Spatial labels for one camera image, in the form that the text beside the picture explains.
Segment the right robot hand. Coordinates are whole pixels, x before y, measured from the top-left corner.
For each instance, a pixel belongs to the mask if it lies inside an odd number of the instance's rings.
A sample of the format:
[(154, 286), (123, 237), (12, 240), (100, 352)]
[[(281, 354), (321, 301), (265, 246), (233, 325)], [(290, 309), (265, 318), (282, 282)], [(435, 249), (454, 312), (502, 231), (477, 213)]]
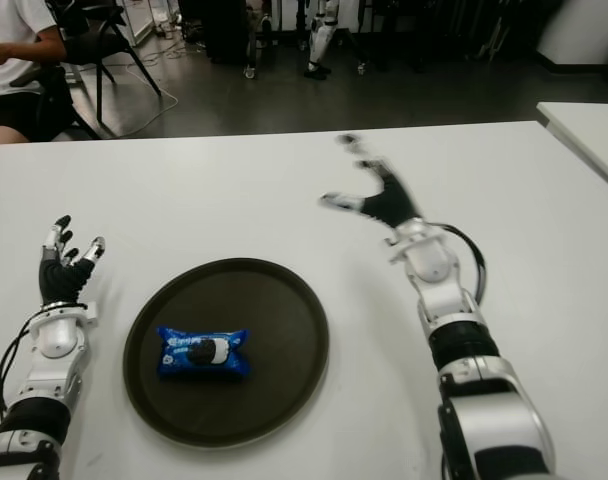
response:
[(320, 197), (322, 205), (360, 214), (392, 229), (422, 217), (411, 195), (386, 160), (371, 155), (355, 134), (345, 133), (339, 135), (337, 140), (356, 157), (355, 166), (372, 174), (380, 182), (381, 189), (368, 197), (328, 192)]

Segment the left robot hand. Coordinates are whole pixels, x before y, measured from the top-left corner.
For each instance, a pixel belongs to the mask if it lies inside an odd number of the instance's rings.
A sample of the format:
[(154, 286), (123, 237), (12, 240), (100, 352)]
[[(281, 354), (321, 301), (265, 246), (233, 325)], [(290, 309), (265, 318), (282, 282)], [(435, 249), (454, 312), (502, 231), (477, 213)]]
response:
[(42, 306), (75, 304), (106, 250), (105, 239), (96, 237), (85, 253), (77, 248), (65, 252), (73, 232), (68, 229), (71, 216), (60, 217), (50, 227), (41, 248), (38, 285)]

